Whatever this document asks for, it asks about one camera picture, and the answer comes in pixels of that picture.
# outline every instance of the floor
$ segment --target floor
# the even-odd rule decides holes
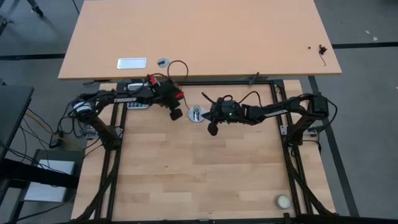
[[[2,10],[10,5],[6,1]],[[21,1],[2,36],[0,55],[65,53],[78,15],[71,1],[37,0],[45,19],[30,11]],[[76,0],[78,8],[83,1]],[[398,1],[396,0],[315,0],[325,29],[333,44],[398,41]],[[363,217],[398,218],[398,121],[391,119],[398,110],[398,48],[335,50],[343,75],[317,78],[322,93],[338,105],[333,123],[336,141],[346,168],[359,213]],[[0,61],[0,78],[9,85],[35,88],[30,108],[52,126],[65,105],[77,94],[95,91],[98,84],[83,86],[82,81],[57,79],[62,59]],[[307,78],[300,77],[303,89],[311,92]],[[49,137],[38,125],[27,120],[44,140]],[[84,139],[68,139],[84,145]],[[27,153],[33,156],[41,145],[27,135]],[[322,159],[338,213],[348,209],[328,148],[321,136]],[[24,138],[18,131],[12,148],[23,151]],[[62,145],[62,150],[74,148]],[[8,220],[17,190],[10,190],[0,208],[0,223]],[[29,202],[21,216],[53,207],[52,203]],[[57,223],[70,218],[72,204],[21,223]]]

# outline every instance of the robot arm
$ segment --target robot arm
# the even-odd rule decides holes
[[[127,102],[158,104],[170,109],[170,117],[174,121],[182,116],[181,109],[177,107],[180,106],[178,101],[183,97],[183,92],[172,80],[158,82],[153,75],[148,75],[146,82],[133,83],[130,88],[124,90],[101,90],[92,94],[81,94],[72,106],[77,119],[97,131],[104,148],[113,150],[119,148],[121,142],[114,127],[104,124],[98,117],[105,106]]]
[[[303,94],[267,106],[241,105],[234,100],[225,100],[225,97],[218,98],[217,102],[214,102],[204,93],[202,95],[212,102],[210,112],[202,115],[211,122],[208,131],[212,136],[217,135],[218,123],[256,125],[277,115],[299,113],[302,117],[295,124],[287,127],[287,142],[301,145],[304,131],[316,120],[323,120],[329,116],[328,99],[321,95]],[[300,106],[302,101],[308,101],[307,109]]]

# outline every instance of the white label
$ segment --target white label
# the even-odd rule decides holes
[[[79,107],[76,109],[76,112],[80,112],[80,111],[82,111],[82,110],[91,110],[91,107],[90,107],[90,106],[79,106]]]
[[[113,103],[126,103],[126,102],[134,102],[136,101],[136,97],[132,98],[120,98],[120,99],[114,99]]]
[[[143,69],[146,66],[146,58],[119,58],[118,60],[118,69]]]
[[[264,116],[271,117],[271,116],[275,116],[275,115],[286,113],[286,112],[287,112],[287,110],[281,110],[281,111],[276,111],[276,112],[269,113],[269,114],[264,114]]]

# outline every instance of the black cable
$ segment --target black cable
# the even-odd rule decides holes
[[[62,131],[63,133],[67,134],[67,133],[62,129],[62,120],[65,119],[65,118],[67,118],[67,117],[65,117],[65,114],[67,113],[68,107],[70,106],[71,103],[72,103],[72,101],[69,102],[69,103],[67,104],[67,106],[65,107],[65,110],[63,111],[63,114],[62,114],[61,118],[60,118],[59,121],[58,121],[58,124],[57,124],[57,132],[58,132],[58,131]]]
[[[225,98],[227,98],[227,97],[230,97],[231,98],[230,100],[234,99],[231,95],[225,95],[225,96],[223,96],[223,99],[225,100]]]
[[[19,126],[19,128],[21,128],[24,132],[30,134],[31,136],[35,137],[35,138],[38,139],[39,141],[44,142],[46,145],[48,145],[48,143],[47,143],[46,141],[44,141],[44,140],[41,139],[41,138],[38,138],[38,137],[35,136],[34,134],[30,133],[28,130],[24,129],[22,126]]]
[[[22,126],[21,126],[21,124],[19,125],[19,127],[21,128],[22,134],[24,135],[24,142],[25,142],[25,155],[26,155],[26,154],[27,154],[26,135],[25,135],[25,132],[24,132],[24,130],[22,129]]]
[[[259,104],[260,106],[263,108],[263,106],[261,105],[261,97],[260,94],[257,91],[251,91],[250,93],[248,93],[241,101],[239,101],[238,103],[242,103],[249,95],[255,93],[257,95],[257,97],[259,98]],[[212,99],[210,99],[210,97],[208,97],[204,92],[201,93],[208,101],[210,101],[211,103],[217,105],[217,106],[223,106],[219,103],[214,102]],[[231,95],[225,95],[223,98],[226,98],[227,96],[230,96],[231,99],[233,99],[233,97]]]
[[[89,152],[87,152],[87,153],[85,154],[85,156],[83,156],[83,158],[85,158],[88,154],[92,153],[95,149],[97,149],[97,148],[99,148],[99,147],[101,147],[101,146],[103,146],[103,145],[104,145],[104,144],[100,144],[99,146],[97,146],[97,147],[95,147],[94,149],[90,150]]]
[[[121,131],[121,132],[118,134],[118,138],[120,138],[120,135],[122,135],[123,132],[124,132],[124,130]],[[95,142],[93,142],[93,143],[90,144],[89,146],[85,147],[84,149],[87,149],[87,148],[93,146],[96,142],[98,142],[98,140],[100,140],[100,139],[98,138]],[[97,146],[97,147],[95,147],[94,149],[92,149],[90,152],[87,152],[87,153],[85,154],[85,156],[83,156],[83,158],[85,158],[88,154],[92,153],[95,149],[97,149],[97,148],[99,148],[99,147],[101,147],[101,146],[103,146],[103,145],[104,145],[104,144],[100,144],[99,146]]]
[[[318,135],[319,135],[320,132],[322,132],[323,130],[325,130],[325,128],[327,128],[327,127],[335,120],[336,115],[337,115],[337,111],[338,111],[337,106],[336,106],[332,101],[330,101],[329,99],[327,99],[327,100],[328,100],[328,102],[329,102],[332,106],[335,107],[335,113],[334,113],[333,117],[331,118],[331,120],[329,121],[329,123],[327,123],[326,125],[319,125],[319,126],[316,126],[316,127],[309,128],[309,129],[308,129],[309,131],[314,131],[314,130],[316,130],[316,131],[318,132]]]
[[[83,86],[89,86],[89,85],[92,85],[94,83],[95,83],[95,81],[85,82],[85,83],[83,83]]]
[[[167,80],[171,80],[170,76],[169,76],[169,77],[167,77],[167,76],[165,76],[165,75],[164,75],[164,74],[162,74],[162,73],[153,73],[153,74],[150,74],[149,76],[151,77],[151,76],[155,76],[155,75],[160,75],[160,76],[162,76],[162,77],[166,78]]]
[[[100,140],[100,138],[96,139],[93,143],[91,143],[89,146],[86,146],[83,150],[88,149],[91,146],[94,146],[95,143],[97,143]]]
[[[75,119],[74,119],[74,118],[72,118],[72,130],[73,130],[73,135],[75,135],[76,138],[81,138],[81,137],[84,136],[84,134],[77,135],[76,129],[75,129]]]
[[[317,141],[317,140],[303,140],[303,142],[304,142],[304,141],[306,141],[306,142],[315,142],[315,143],[318,144],[318,149],[319,149],[319,150],[322,149],[321,144],[320,144],[319,141]]]
[[[73,2],[73,5],[75,5],[75,9],[76,9],[77,14],[80,15],[80,12],[79,12],[79,9],[76,6],[75,0],[72,0],[72,2]]]
[[[261,107],[263,107],[261,105],[261,97],[260,94],[257,91],[251,91],[250,93],[248,93],[241,101],[239,101],[238,103],[242,103],[248,96],[250,96],[252,93],[255,93],[257,95],[257,97],[259,98],[259,104]]]
[[[23,120],[25,121],[25,124],[26,124],[26,126],[29,128],[29,130],[32,131],[32,133],[37,137],[37,140],[39,141],[40,145],[42,145],[43,149],[45,150],[45,156],[46,156],[46,158],[47,158],[47,164],[48,164],[49,167],[50,167],[49,152],[48,152],[48,150],[45,148],[45,146],[43,145],[43,143],[39,140],[39,135],[37,135],[37,134],[32,130],[32,128],[30,128],[30,126],[29,126],[29,124],[27,123],[26,119],[23,118]]]
[[[47,212],[50,212],[50,211],[52,211],[52,210],[54,210],[54,209],[60,208],[60,207],[62,207],[62,206],[64,206],[64,205],[68,204],[68,203],[71,202],[75,197],[76,197],[76,194],[75,194],[74,196],[72,196],[67,202],[65,202],[65,203],[63,203],[63,204],[60,204],[60,205],[57,205],[57,206],[55,206],[55,207],[49,208],[49,209],[44,210],[44,211],[42,211],[42,212],[37,212],[37,213],[33,213],[33,214],[30,214],[30,215],[27,215],[27,216],[24,216],[24,217],[20,217],[20,218],[11,220],[11,221],[6,222],[6,223],[3,223],[3,224],[17,223],[17,222],[19,222],[19,221],[21,221],[21,220],[25,220],[25,219],[27,219],[27,218],[31,218],[31,217],[34,217],[34,216],[37,216],[37,215],[45,214],[45,213],[47,213]]]
[[[188,74],[189,74],[189,68],[188,68],[188,65],[185,63],[185,62],[183,62],[183,61],[181,61],[181,60],[174,60],[174,61],[171,61],[170,63],[169,63],[169,65],[167,66],[167,76],[168,76],[168,78],[169,78],[169,80],[171,80],[171,77],[170,77],[170,66],[171,66],[171,64],[173,64],[173,63],[175,63],[175,62],[180,62],[180,63],[182,63],[182,64],[184,64],[185,65],[185,68],[187,69],[187,73],[185,74],[185,78],[184,78],[184,81],[182,82],[182,85],[183,85],[183,83],[185,83],[187,80],[188,80]],[[184,103],[185,103],[185,106],[188,108],[188,110],[190,109],[190,107],[188,106],[188,104],[187,104],[187,100],[185,99],[185,95],[184,95]]]
[[[38,117],[39,119],[41,119],[41,120],[50,128],[51,132],[54,133],[53,129],[51,128],[51,125],[49,125],[47,122],[45,122],[45,120],[44,120],[42,117],[40,117],[39,115],[37,115],[37,113],[33,112],[30,108],[28,108],[28,110],[29,110],[30,112],[32,112],[32,114],[36,115],[36,117]]]
[[[171,80],[171,77],[170,77],[170,66],[171,66],[173,63],[175,63],[175,62],[180,62],[180,63],[182,63],[182,64],[185,65],[185,68],[187,69],[187,73],[185,74],[185,80],[184,80],[184,81],[187,81],[188,74],[189,74],[188,65],[187,65],[185,62],[181,61],[181,60],[174,60],[174,61],[171,61],[171,62],[169,63],[169,65],[167,66],[167,76],[168,76],[168,78]]]
[[[25,159],[27,159],[28,161],[31,161],[31,162],[34,163],[34,164],[37,164],[37,165],[40,166],[42,169],[44,169],[44,167],[47,167],[49,170],[52,170],[52,171],[55,171],[55,172],[59,172],[59,173],[62,173],[62,174],[67,174],[67,173],[62,172],[62,171],[60,171],[60,170],[53,169],[53,168],[51,168],[51,167],[49,167],[49,166],[47,166],[47,165],[45,165],[45,164],[41,164],[41,163],[39,163],[36,159],[34,159],[33,157],[30,157],[30,156],[28,156],[28,155],[24,155],[24,154],[21,153],[21,152],[18,152],[18,151],[14,150],[14,149],[11,149],[10,147],[7,147],[7,146],[4,145],[1,141],[0,141],[0,145],[2,145],[4,148],[6,148],[9,152],[13,153],[15,156],[20,157],[20,158],[25,157]]]

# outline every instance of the wooden table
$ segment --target wooden table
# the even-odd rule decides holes
[[[299,81],[284,84],[287,97],[302,93]],[[116,84],[101,88],[110,90]],[[202,91],[213,99],[232,94],[240,100],[257,90],[263,105],[272,103],[269,85],[185,86],[183,90],[188,106],[210,108]],[[257,105],[258,99],[251,95],[245,103]],[[213,137],[207,133],[208,122],[192,123],[186,107],[181,109],[184,116],[177,121],[157,105],[127,112],[114,221],[275,218],[284,212],[294,216],[293,208],[282,210],[275,204],[279,194],[291,198],[276,118],[256,126],[221,124]],[[111,112],[109,105],[101,119],[109,123]],[[294,122],[299,119],[292,116]],[[304,142],[300,152],[308,186],[334,211],[317,145]],[[101,147],[84,160],[72,218],[84,211],[97,192],[103,158]]]
[[[319,45],[328,49],[326,66]],[[119,58],[147,65],[119,70]],[[313,0],[107,0],[84,2],[58,77],[166,73],[160,58],[183,60],[196,77],[341,73]],[[170,74],[185,75],[185,67]]]

